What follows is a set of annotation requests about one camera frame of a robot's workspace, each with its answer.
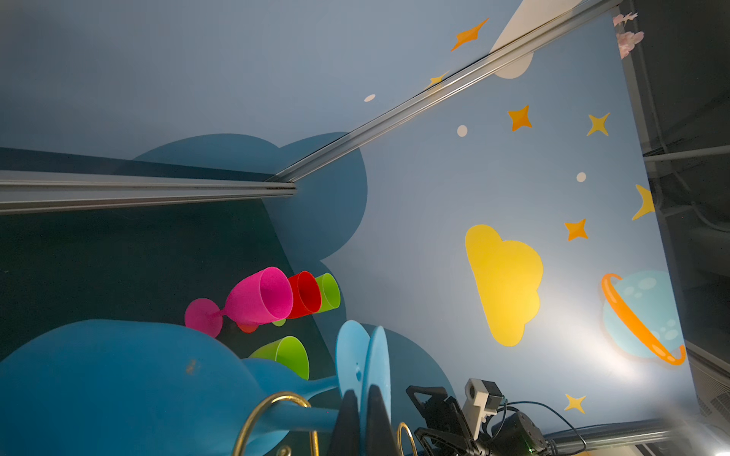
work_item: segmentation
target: gold metal ring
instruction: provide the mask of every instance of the gold metal ring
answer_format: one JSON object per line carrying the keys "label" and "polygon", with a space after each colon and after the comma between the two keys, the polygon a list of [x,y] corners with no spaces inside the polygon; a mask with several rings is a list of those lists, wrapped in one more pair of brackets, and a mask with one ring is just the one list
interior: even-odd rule
{"label": "gold metal ring", "polygon": [[401,431],[406,430],[408,433],[408,438],[411,441],[411,448],[413,448],[413,456],[418,456],[418,452],[415,449],[415,442],[413,441],[413,434],[410,433],[410,429],[408,428],[408,425],[404,422],[398,425],[398,450],[401,452],[401,456],[404,456],[403,454],[403,442],[401,441]]}
{"label": "gold metal ring", "polygon": [[[236,439],[236,445],[233,447],[233,453],[231,453],[231,456],[243,456],[244,451],[246,450],[246,442],[248,442],[248,438],[251,437],[251,433],[253,432],[253,426],[256,424],[258,419],[261,418],[261,415],[269,409],[269,407],[279,401],[294,402],[296,405],[302,407],[312,406],[312,404],[307,402],[307,399],[304,399],[296,393],[285,391],[283,393],[270,395],[268,398],[264,399],[259,405],[257,405],[251,412],[251,414],[248,415],[246,423],[243,425],[243,428],[241,428],[241,432],[238,434],[238,438]],[[310,432],[310,450],[312,452],[312,456],[319,456],[319,440],[317,439],[316,430]]]}

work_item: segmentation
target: star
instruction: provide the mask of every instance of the star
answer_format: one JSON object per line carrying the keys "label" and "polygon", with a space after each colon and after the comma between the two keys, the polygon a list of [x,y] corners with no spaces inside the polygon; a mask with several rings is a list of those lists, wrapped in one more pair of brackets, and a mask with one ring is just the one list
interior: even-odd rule
{"label": "star", "polygon": [[478,26],[472,28],[471,30],[462,31],[460,34],[456,35],[456,46],[452,49],[454,51],[457,47],[461,46],[462,44],[470,41],[474,41],[475,39],[479,38],[479,29],[482,28],[484,24],[487,23],[487,20],[479,24]]}
{"label": "star", "polygon": [[565,408],[566,411],[568,411],[570,409],[577,409],[580,413],[585,414],[585,412],[583,411],[583,407],[580,406],[580,403],[583,402],[583,399],[585,399],[585,396],[583,396],[582,398],[576,399],[576,398],[572,398],[566,394],[565,397],[568,398],[568,406]]}
{"label": "star", "polygon": [[566,223],[565,228],[568,228],[568,241],[575,238],[588,239],[588,234],[585,234],[585,219],[578,223]]}
{"label": "star", "polygon": [[609,112],[605,116],[601,117],[600,119],[597,117],[593,117],[592,115],[588,115],[591,118],[591,122],[593,122],[593,126],[591,127],[591,131],[588,132],[586,136],[590,136],[597,131],[600,131],[604,135],[608,136],[608,132],[606,131],[606,119],[608,116],[610,116],[611,113]]}
{"label": "star", "polygon": [[639,217],[644,217],[649,212],[654,212],[654,201],[651,198],[651,192],[643,188],[641,185],[637,185],[637,190],[641,195],[642,204],[641,209],[639,209],[639,211],[634,215],[634,218],[632,218],[632,220],[636,220]]}
{"label": "star", "polygon": [[528,104],[524,108],[520,109],[519,111],[507,111],[507,114],[510,115],[512,118],[512,131],[517,131],[520,127],[530,127],[532,128],[532,124],[530,123],[530,119],[527,117],[527,110],[530,109],[530,105]]}
{"label": "star", "polygon": [[449,74],[449,72],[445,72],[444,74],[442,74],[439,77],[432,77],[431,78],[431,84],[429,84],[428,86],[426,86],[426,88],[429,88],[432,85],[436,85],[436,84],[440,83],[441,81],[444,80],[444,76],[446,76],[447,74]]}

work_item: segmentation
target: dark green surface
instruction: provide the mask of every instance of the dark green surface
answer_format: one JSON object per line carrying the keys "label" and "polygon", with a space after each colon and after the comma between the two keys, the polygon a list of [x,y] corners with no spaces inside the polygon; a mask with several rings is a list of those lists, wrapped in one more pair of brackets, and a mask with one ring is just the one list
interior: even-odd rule
{"label": "dark green surface", "polygon": [[[267,266],[292,275],[260,200],[2,216],[0,360],[80,320],[182,325],[193,299],[222,306],[238,281]],[[226,318],[218,340],[244,358],[289,335],[307,348],[310,379],[334,375],[312,317],[253,334]],[[339,393],[321,394],[312,404],[337,409]],[[320,440],[324,453],[329,436]],[[294,456],[309,454],[306,433],[290,433],[283,444]]]}

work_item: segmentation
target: orange star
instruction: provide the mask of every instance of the orange star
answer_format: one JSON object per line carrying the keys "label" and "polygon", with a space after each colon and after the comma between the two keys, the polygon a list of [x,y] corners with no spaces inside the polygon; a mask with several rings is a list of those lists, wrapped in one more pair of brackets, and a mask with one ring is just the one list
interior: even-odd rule
{"label": "orange star", "polygon": [[528,104],[524,108],[520,109],[519,111],[507,111],[507,114],[510,115],[512,118],[512,131],[517,131],[520,127],[530,127],[532,128],[532,124],[530,123],[530,119],[527,117],[527,110],[530,109],[530,105]]}
{"label": "orange star", "polygon": [[487,23],[487,20],[472,28],[471,30],[462,31],[460,34],[456,35],[456,46],[454,46],[452,51],[454,51],[457,47],[466,42],[474,41],[475,39],[479,38],[479,29]]}
{"label": "orange star", "polygon": [[566,223],[565,228],[568,228],[568,241],[575,238],[588,239],[588,234],[585,234],[585,219],[578,223]]}

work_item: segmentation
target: yellow cloud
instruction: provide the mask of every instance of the yellow cloud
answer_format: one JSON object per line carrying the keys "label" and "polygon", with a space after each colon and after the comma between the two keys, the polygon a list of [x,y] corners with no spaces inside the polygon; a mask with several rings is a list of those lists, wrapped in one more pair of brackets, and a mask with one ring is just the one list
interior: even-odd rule
{"label": "yellow cloud", "polygon": [[492,336],[514,347],[522,340],[525,324],[540,310],[540,256],[523,242],[502,241],[487,225],[472,226],[466,232],[466,255]]}

